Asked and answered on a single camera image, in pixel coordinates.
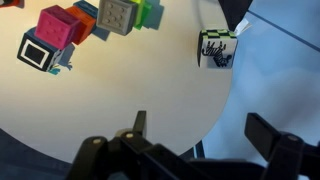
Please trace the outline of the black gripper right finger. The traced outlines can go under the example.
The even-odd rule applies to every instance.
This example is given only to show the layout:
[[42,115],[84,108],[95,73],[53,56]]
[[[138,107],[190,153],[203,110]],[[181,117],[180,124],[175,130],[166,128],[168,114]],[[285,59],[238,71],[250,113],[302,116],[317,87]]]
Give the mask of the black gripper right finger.
[[281,137],[281,133],[257,113],[247,114],[244,134],[266,161]]

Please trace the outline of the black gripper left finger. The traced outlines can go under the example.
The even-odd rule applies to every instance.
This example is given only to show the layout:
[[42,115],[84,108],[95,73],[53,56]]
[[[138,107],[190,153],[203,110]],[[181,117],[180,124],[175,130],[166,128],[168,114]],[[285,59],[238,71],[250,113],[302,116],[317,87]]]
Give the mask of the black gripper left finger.
[[133,125],[133,131],[142,137],[146,135],[146,111],[138,111]]

